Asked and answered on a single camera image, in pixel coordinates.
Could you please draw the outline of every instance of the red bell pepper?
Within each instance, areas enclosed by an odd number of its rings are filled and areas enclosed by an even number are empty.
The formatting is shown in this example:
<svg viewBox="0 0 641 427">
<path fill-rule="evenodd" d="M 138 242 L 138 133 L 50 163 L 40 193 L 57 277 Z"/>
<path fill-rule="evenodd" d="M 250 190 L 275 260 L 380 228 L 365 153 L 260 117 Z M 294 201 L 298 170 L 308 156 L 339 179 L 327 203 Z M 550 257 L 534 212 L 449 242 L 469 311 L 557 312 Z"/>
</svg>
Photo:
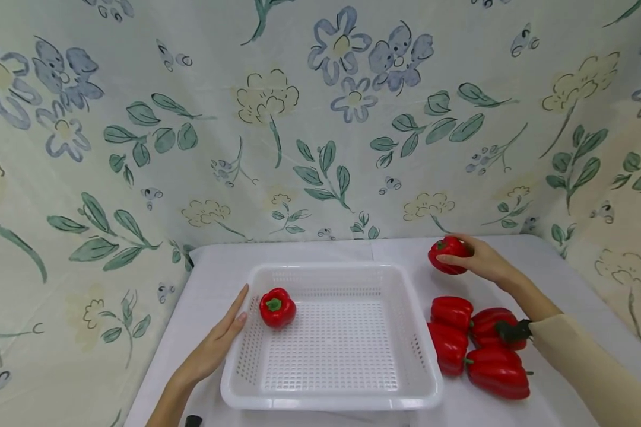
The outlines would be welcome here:
<svg viewBox="0 0 641 427">
<path fill-rule="evenodd" d="M 279 329 L 292 323 L 297 314 L 297 306 L 285 289 L 275 288 L 261 297 L 259 311 L 265 324 Z"/>
<path fill-rule="evenodd" d="M 430 248 L 430 251 L 427 253 L 427 257 L 429 258 L 434 268 L 442 271 L 442 273 L 459 275 L 465 273 L 468 270 L 464 269 L 463 267 L 444 264 L 443 262 L 437 260 L 438 255 L 453 255 L 466 258 L 472 256 L 472 253 L 468 251 L 468 248 L 466 248 L 459 239 L 453 237 L 452 235 L 447 235 L 447 237 L 441 239 L 437 243 L 434 243 L 432 245 L 432 248 Z"/>
<path fill-rule="evenodd" d="M 470 382 L 506 399 L 526 399 L 530 395 L 528 373 L 520 357 L 504 347 L 471 351 L 465 358 Z"/>
<path fill-rule="evenodd" d="M 437 297 L 432 300 L 430 322 L 447 324 L 448 326 L 468 333 L 472 304 L 460 297 Z"/>
<path fill-rule="evenodd" d="M 458 377 L 463 374 L 468 336 L 456 328 L 441 323 L 428 323 L 430 337 L 437 350 L 437 363 L 442 374 Z"/>
<path fill-rule="evenodd" d="M 503 307 L 488 308 L 472 316 L 472 328 L 470 335 L 476 347 L 504 346 L 510 350 L 519 351 L 527 345 L 527 339 L 504 340 L 502 339 L 497 326 L 506 323 L 509 327 L 517 327 L 518 319 L 515 315 Z"/>
</svg>

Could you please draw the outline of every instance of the floral fabric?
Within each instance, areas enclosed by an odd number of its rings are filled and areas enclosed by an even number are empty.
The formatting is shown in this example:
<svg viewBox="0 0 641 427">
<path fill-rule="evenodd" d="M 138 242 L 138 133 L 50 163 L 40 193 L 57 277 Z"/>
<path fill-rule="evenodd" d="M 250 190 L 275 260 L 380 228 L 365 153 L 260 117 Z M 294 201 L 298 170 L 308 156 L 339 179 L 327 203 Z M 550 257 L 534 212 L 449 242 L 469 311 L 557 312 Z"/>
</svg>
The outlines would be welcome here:
<svg viewBox="0 0 641 427">
<path fill-rule="evenodd" d="M 204 244 L 533 233 L 641 342 L 641 0 L 175 3 L 0 1 L 1 426 L 121 426 Z"/>
</svg>

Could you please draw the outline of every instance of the hand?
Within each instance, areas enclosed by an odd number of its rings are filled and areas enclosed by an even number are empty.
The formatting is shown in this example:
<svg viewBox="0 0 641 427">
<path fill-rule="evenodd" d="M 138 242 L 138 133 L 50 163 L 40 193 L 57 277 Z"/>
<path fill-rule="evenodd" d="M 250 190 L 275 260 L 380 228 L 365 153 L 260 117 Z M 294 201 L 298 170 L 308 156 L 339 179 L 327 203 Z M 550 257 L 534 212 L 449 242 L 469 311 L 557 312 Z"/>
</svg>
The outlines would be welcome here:
<svg viewBox="0 0 641 427">
<path fill-rule="evenodd" d="M 211 329 L 207 337 L 199 343 L 178 368 L 175 374 L 177 378 L 196 384 L 213 374 L 221 365 L 233 340 L 245 326 L 247 312 L 240 313 L 237 318 L 235 316 L 240 310 L 247 292 L 249 292 L 249 285 L 242 288 L 223 319 Z"/>
<path fill-rule="evenodd" d="M 463 241 L 465 247 L 473 255 L 463 258 L 453 255 L 440 255 L 437 260 L 446 264 L 463 267 L 487 279 L 508 293 L 513 293 L 518 287 L 532 283 L 526 275 L 516 269 L 504 257 L 499 255 L 487 242 L 470 237 L 467 234 L 449 234 Z"/>
</svg>

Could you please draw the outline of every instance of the white plastic basket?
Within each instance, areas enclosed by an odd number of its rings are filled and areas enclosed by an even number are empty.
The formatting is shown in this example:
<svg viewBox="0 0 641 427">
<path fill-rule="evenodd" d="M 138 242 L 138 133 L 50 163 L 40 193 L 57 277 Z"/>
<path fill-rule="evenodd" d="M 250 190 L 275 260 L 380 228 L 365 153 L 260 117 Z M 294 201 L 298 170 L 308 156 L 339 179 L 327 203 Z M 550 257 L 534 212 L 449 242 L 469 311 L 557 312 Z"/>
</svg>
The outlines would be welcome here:
<svg viewBox="0 0 641 427">
<path fill-rule="evenodd" d="M 249 277 L 249 318 L 226 358 L 223 400 L 235 409 L 410 410 L 442 400 L 442 373 L 405 271 L 379 262 L 262 265 Z M 297 315 L 275 331 L 259 314 L 272 288 Z"/>
</svg>

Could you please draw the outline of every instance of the left hand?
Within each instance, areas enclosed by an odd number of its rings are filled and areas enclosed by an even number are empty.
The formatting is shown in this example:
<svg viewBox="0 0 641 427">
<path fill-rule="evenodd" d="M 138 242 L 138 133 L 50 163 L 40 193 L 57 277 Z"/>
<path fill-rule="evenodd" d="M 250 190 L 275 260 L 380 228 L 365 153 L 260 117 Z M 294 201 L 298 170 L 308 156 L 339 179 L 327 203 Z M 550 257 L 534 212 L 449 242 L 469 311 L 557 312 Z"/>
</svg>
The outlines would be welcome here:
<svg viewBox="0 0 641 427">
<path fill-rule="evenodd" d="M 185 359 L 176 371 L 176 376 L 189 383 L 198 383 L 207 378 L 221 365 L 237 334 L 242 331 L 247 320 L 247 312 L 240 313 L 242 302 L 249 292 L 245 285 L 230 306 L 226 315 L 211 329 L 207 337 Z"/>
</svg>

